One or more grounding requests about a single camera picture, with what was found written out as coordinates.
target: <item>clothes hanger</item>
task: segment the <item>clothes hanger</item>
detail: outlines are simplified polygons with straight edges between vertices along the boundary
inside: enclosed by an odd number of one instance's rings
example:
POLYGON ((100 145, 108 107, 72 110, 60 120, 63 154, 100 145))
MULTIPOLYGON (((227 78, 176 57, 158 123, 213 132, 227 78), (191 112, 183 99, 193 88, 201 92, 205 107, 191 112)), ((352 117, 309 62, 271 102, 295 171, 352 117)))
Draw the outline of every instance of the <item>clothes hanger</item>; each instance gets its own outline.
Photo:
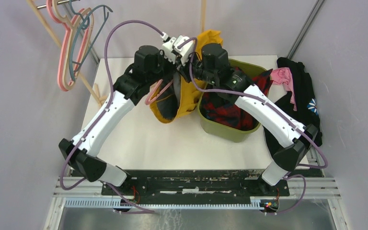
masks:
MULTIPOLYGON (((63 24, 63 26, 66 29, 66 33, 64 35, 63 44, 61 46, 61 52, 60 52, 60 60, 58 64, 58 74, 57 74, 57 83, 61 90, 63 91, 69 91, 71 90, 74 85, 75 81, 67 81, 66 80, 66 64, 69 60, 69 52, 71 48, 71 41, 74 37, 76 37, 77 32, 77 26, 80 24, 82 18, 79 15, 75 15, 70 20, 67 16, 61 16, 58 11, 58 3, 59 0, 46 0, 47 5, 47 11, 50 17, 57 23, 63 24)), ((81 15, 86 15, 91 11, 91 8, 87 9, 81 9, 79 13, 81 15)), ((80 46, 79 54, 78 54, 78 61, 82 59, 82 57, 85 55, 85 52, 87 50, 87 46, 92 34, 92 28, 93 28, 93 16, 91 18, 90 26, 85 30, 82 43, 80 46)))
MULTIPOLYGON (((73 9, 73 7, 72 7, 72 2, 71 1, 69 2, 69 6, 71 8, 71 11, 72 12, 75 12, 74 9, 73 9)), ((92 49, 92 47, 93 47, 96 39, 98 38, 99 33, 102 31, 103 27, 105 26, 106 21, 109 18, 109 12, 113 12, 113 10, 111 8, 109 8, 108 6, 106 6, 106 5, 96 6, 87 15, 85 15, 83 17, 83 20, 82 20, 81 24, 77 28, 76 34, 79 34, 81 32, 81 30, 84 30, 84 27, 85 27, 86 23, 89 23, 90 16, 93 15, 94 11, 96 11, 97 9, 99 9, 101 7, 103 8, 103 11, 104 11, 103 12, 103 14, 104 14, 103 15, 103 23, 102 23, 101 27, 99 28, 99 30, 98 30, 95 38, 91 42, 91 45, 88 47, 88 50, 85 52, 84 57, 82 57, 82 59, 81 59, 80 54, 79 54, 78 61, 73 61, 72 60, 72 57, 73 57, 73 54, 74 54, 75 45, 77 43, 77 38, 78 37, 75 36, 74 37, 74 40, 72 42, 72 46, 71 46, 71 50, 70 50, 71 57, 69 58, 69 62, 68 62, 68 64, 69 64, 69 73, 70 73, 70 76, 71 76, 72 81, 75 81, 75 79, 74 79, 74 76, 76 75, 75 73, 78 72, 78 71, 80 71, 80 69, 82 67, 82 64, 84 63, 85 59, 87 58, 87 56, 88 56, 89 52, 91 51, 91 49, 92 49)))
POLYGON ((160 92, 156 96, 151 98, 156 93, 161 83, 163 83, 163 80, 159 80, 153 87, 153 89, 150 91, 150 93, 147 95, 145 99, 145 105, 150 105, 151 103, 155 102, 157 98, 159 98, 174 83, 174 80, 171 80, 169 83, 167 83, 167 85, 162 90, 160 90, 160 92))
MULTIPOLYGON (((58 46, 59 49, 61 49, 62 43, 60 41, 60 39, 58 38, 57 34, 54 32, 53 28, 48 24, 46 17, 42 14, 40 9, 46 8, 47 5, 44 5, 44 7, 42 6, 37 6, 34 2, 34 0, 26 0, 27 4, 29 5, 29 7, 31 8, 32 12, 36 15, 36 18, 39 20, 39 22, 42 24, 42 26, 45 28, 45 30, 47 31, 47 33, 50 35, 50 37, 53 39, 54 43, 58 46)), ((87 81, 87 79, 85 78, 84 74, 82 72, 80 72, 80 74, 78 75, 78 78, 82 81, 82 83, 84 84, 84 86, 87 88, 87 90, 90 92, 91 96, 94 98, 94 100, 98 103, 99 107, 102 106, 102 102, 100 100, 100 95, 97 94, 94 91, 94 88, 91 86, 91 84, 87 81)))

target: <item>green laundry basket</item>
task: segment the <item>green laundry basket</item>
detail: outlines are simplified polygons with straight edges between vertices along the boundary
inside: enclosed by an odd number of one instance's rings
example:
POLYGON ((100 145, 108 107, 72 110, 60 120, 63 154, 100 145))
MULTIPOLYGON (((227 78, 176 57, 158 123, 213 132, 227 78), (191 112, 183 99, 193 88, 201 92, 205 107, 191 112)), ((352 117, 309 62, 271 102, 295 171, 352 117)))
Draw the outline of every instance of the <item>green laundry basket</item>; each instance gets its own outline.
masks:
MULTIPOLYGON (((241 62, 241 61, 237 61, 233 59, 229 59, 229 62, 230 62, 230 65, 233 67, 241 68, 245 72, 245 74, 249 77, 258 76, 262 72, 266 71, 266 69, 263 67, 249 64, 246 62, 241 62)), ((199 109, 201 107, 200 105, 201 105, 201 99, 203 95, 204 93, 202 93, 201 98, 198 101, 197 111, 198 111, 199 116, 201 117, 201 127, 206 133, 238 143, 238 142, 244 141, 252 132, 256 131, 259 128, 260 126, 259 122, 255 125, 255 127, 252 130, 242 131, 242 130, 238 130, 238 129, 235 129, 229 126, 225 126, 220 123, 206 119, 202 115, 199 109)))

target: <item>pink cloth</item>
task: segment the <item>pink cloth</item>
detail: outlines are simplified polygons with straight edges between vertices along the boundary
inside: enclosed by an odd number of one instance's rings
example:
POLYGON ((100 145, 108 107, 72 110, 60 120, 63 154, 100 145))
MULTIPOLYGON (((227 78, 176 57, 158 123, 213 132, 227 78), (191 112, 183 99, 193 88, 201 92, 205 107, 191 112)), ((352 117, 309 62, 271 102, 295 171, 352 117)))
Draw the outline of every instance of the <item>pink cloth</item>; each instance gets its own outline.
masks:
POLYGON ((273 84, 283 84, 283 87, 286 91, 291 91, 292 96, 290 103, 294 104, 294 111, 297 111, 296 100, 294 98, 293 75, 291 74, 290 69, 287 67, 275 69, 270 75, 272 77, 273 84))

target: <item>yellow cloth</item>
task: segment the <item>yellow cloth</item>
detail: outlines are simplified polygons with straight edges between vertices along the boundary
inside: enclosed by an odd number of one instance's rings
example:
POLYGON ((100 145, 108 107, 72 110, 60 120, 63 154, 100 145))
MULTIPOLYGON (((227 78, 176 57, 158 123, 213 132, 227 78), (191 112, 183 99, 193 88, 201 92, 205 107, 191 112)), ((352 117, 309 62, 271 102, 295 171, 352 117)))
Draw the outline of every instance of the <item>yellow cloth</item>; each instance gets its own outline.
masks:
MULTIPOLYGON (((204 45, 210 44, 210 43, 219 43, 222 45, 223 40, 219 36, 220 33, 221 33, 220 31, 216 31, 216 30, 207 30, 197 36, 198 42, 197 42, 197 46, 195 50, 196 50, 196 53, 199 54, 200 58, 202 57, 201 48, 204 45)), ((202 89, 204 89, 207 85, 205 82, 200 81, 200 80, 195 80, 195 82, 202 89)), ((159 87, 155 91, 155 93, 152 95, 152 98, 155 97, 159 93, 160 90, 161 90, 161 87, 159 87)), ((157 103, 163 100, 177 100, 174 93, 166 95, 165 97, 160 97, 157 101, 150 104, 150 109, 153 111, 154 115, 159 121, 161 121, 162 123, 170 123, 176 118, 192 113, 196 108, 199 98, 201 97, 201 92, 195 88, 195 85, 192 82, 187 83, 185 82, 184 78, 181 77, 180 95, 181 95, 180 106, 178 109, 177 108, 163 108, 163 109, 177 110, 177 115, 173 119, 168 119, 168 118, 163 117, 162 113, 160 112, 157 106, 157 103)))

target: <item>gray wall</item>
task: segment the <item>gray wall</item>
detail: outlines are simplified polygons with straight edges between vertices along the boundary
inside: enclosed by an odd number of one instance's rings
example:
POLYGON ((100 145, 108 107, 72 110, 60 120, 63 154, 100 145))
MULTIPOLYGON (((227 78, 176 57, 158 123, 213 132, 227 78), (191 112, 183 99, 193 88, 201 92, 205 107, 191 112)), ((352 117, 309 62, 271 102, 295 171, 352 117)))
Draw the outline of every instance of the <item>gray wall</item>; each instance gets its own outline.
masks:
POLYGON ((326 1, 294 60, 312 76, 350 227, 368 229, 368 1, 326 1))
MULTIPOLYGON (((26 1, 0 0, 0 230, 42 228, 64 161, 57 145, 82 124, 89 93, 82 82, 60 91, 58 57, 26 1)), ((89 81, 94 71, 88 61, 89 81)))
MULTIPOLYGON (((222 31, 230 55, 286 55, 315 0, 207 0, 205 29, 222 31)), ((201 0, 82 0, 78 7, 105 4, 114 10, 95 43, 104 57, 110 30, 125 20, 145 20, 170 36, 197 36, 201 32, 201 0)), ((102 13, 95 14, 97 23, 102 13)), ((160 37, 144 25, 121 27, 113 36, 108 55, 133 57, 140 45, 159 46, 160 37)))

